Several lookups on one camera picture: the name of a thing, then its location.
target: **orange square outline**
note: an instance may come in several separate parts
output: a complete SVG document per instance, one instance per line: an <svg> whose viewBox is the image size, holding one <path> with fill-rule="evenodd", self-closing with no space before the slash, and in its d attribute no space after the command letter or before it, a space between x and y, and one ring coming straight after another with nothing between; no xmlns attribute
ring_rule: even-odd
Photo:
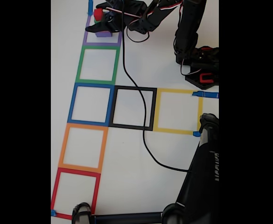
<svg viewBox="0 0 273 224"><path fill-rule="evenodd" d="M103 131L103 138L102 138L102 143L101 143L100 157L99 157L99 162L98 162L98 167L97 168L78 166L78 165L71 165L71 164L66 164L66 163L63 162L65 152L66 152L66 146L67 146L67 142L68 142L69 131L70 131L71 127L84 128L84 129L93 129L93 130L102 130ZM64 135L64 138L63 138L63 145L62 145L61 155L60 155L60 159L59 159L59 162L58 162L58 167L59 168L66 168L66 169L88 171L88 172L93 172L93 173L100 174L101 171L102 171L103 159L104 159L104 154L105 154L107 132L108 132L108 127L67 123L66 130L65 130L65 135Z"/></svg>

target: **yellow square outline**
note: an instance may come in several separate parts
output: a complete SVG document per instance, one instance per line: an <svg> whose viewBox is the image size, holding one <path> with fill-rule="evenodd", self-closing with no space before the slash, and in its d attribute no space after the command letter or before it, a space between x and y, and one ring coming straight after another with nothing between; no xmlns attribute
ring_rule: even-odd
<svg viewBox="0 0 273 224"><path fill-rule="evenodd" d="M190 134L190 135L193 135L194 131L158 127L159 109L160 109L160 101L161 101L161 93L162 92L192 94L193 92L195 92L195 90L177 90L177 89L157 88L153 131L154 132L167 132L167 133L174 133L174 134ZM196 131L198 131L200 129L200 126L201 126L200 116L202 115L202 113L203 113L203 97L198 97L197 130Z"/></svg>

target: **black cable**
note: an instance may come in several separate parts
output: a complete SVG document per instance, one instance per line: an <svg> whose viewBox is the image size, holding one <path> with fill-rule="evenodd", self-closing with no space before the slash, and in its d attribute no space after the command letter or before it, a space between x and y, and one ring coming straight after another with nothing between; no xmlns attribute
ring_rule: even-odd
<svg viewBox="0 0 273 224"><path fill-rule="evenodd" d="M126 35L127 35L127 37L128 37L132 42L134 42L134 43L145 42L147 39L150 38L150 34L149 34L149 31L148 31L148 32L147 32L147 38L146 38L145 40L143 40L143 41L134 41L134 40L132 40L132 39L129 37L129 35L128 35L128 27L127 27L127 29L126 29Z"/></svg>
<svg viewBox="0 0 273 224"><path fill-rule="evenodd" d="M178 28L179 28L179 25L180 25L180 22L181 22L181 8L182 8L182 6L183 6L183 4L180 5ZM174 51L175 51L175 41L176 41L176 37L175 37L174 42L173 42ZM200 70L202 70L202 69L198 69L197 71L190 72L190 73L188 73L188 74L183 74L183 73L182 73L182 66L183 66L183 63L184 63L184 59L183 59L183 61L182 61L182 63L181 63L181 66L180 66L180 72L181 72L181 75L183 75L183 76L192 75L192 74L197 73L197 72L199 72Z"/></svg>
<svg viewBox="0 0 273 224"><path fill-rule="evenodd" d="M137 90L140 92L140 95L141 95L141 98L142 98L142 101L144 103L144 107L145 107L145 118L144 118L144 125L143 125L143 129L142 129L142 139L143 139L143 142L144 142L144 145L147 149L147 151L149 152L149 154L151 155L151 157L153 158L153 160L159 164L160 166L162 167L165 167L165 168L168 168L168 169L172 169L172 170L175 170L175 171L181 171L181 172L191 172L190 170L188 169L178 169L178 168L174 168L174 167L169 167L167 165L164 165L160 162L158 162L155 157L153 156L153 154L150 152L149 148L147 147L147 144L146 144L146 139L145 139L145 127L146 127L146 119L147 119L147 106L146 106L146 101L145 101L145 98L140 90L140 88L138 87L138 85L136 84L136 82L131 78L131 76L128 74L127 70L126 70L126 67L125 67L125 38L124 38L124 0L123 0L123 8L122 8L122 43L123 43L123 68L124 68L124 71L126 73L126 75L128 76L128 78L133 82L133 84L135 85L135 87L137 88Z"/></svg>
<svg viewBox="0 0 273 224"><path fill-rule="evenodd" d="M183 6L183 4L180 5L180 9L179 9L178 29L179 29L180 22L181 22L181 15L182 15L182 14L181 14L181 8L182 8L182 6ZM176 41L176 39L177 39L177 37L176 37L176 35L175 35L175 39L174 39L174 42L173 42L173 48L174 48L175 53L178 54L177 51L175 50L175 41Z"/></svg>

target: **colored tape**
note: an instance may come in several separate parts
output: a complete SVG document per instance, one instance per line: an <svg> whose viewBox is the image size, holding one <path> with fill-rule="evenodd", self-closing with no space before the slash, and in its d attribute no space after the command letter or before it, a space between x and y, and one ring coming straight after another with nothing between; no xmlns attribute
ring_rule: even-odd
<svg viewBox="0 0 273 224"><path fill-rule="evenodd" d="M193 132L193 136L195 136L195 137L200 137L201 134L200 134L200 132Z"/></svg>
<svg viewBox="0 0 273 224"><path fill-rule="evenodd" d="M206 97L206 98L217 98L217 99L219 99L219 92L197 91L197 92L193 92L192 95L197 96L197 97Z"/></svg>
<svg viewBox="0 0 273 224"><path fill-rule="evenodd" d="M89 0L89 11L88 15L91 16L93 15L93 0Z"/></svg>
<svg viewBox="0 0 273 224"><path fill-rule="evenodd" d="M56 216L56 211L55 210L51 210L51 216Z"/></svg>

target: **black bar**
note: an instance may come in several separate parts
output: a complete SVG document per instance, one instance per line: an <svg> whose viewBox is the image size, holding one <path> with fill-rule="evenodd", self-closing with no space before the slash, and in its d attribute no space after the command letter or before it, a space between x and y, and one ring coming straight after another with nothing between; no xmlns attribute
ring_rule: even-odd
<svg viewBox="0 0 273 224"><path fill-rule="evenodd" d="M160 224L162 212L96 216L95 224Z"/></svg>

